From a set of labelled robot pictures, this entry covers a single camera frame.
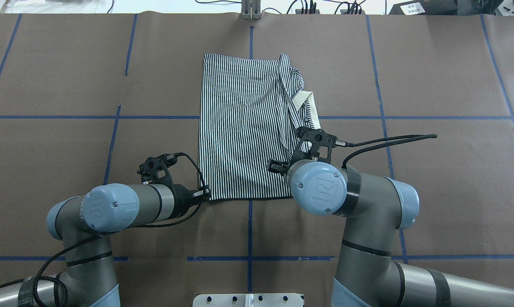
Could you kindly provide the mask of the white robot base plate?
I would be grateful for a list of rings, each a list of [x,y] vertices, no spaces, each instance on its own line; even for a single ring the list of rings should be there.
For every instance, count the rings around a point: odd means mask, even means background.
[[[304,295],[298,293],[228,293],[200,294],[193,307],[304,307]]]

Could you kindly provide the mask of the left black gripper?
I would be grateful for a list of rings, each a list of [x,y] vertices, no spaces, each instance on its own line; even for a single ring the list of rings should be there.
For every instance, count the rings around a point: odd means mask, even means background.
[[[198,190],[189,190],[183,185],[174,186],[174,208],[172,219],[181,218],[187,214],[195,202],[203,203],[210,200],[211,191],[209,186],[201,186]]]

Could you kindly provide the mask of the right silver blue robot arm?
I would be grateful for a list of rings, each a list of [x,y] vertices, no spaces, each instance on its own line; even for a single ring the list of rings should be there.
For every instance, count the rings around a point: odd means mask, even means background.
[[[333,307],[514,307],[514,289],[392,260],[396,232],[419,213],[411,185],[307,159],[271,160],[268,170],[305,211],[345,218]]]

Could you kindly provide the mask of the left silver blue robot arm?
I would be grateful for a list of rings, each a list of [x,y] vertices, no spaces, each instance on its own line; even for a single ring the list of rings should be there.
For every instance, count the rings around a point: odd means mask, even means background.
[[[158,228],[210,198],[207,186],[125,185],[93,188],[51,208],[49,233],[64,244],[37,274],[0,284],[0,307],[119,307],[110,236],[125,229]]]

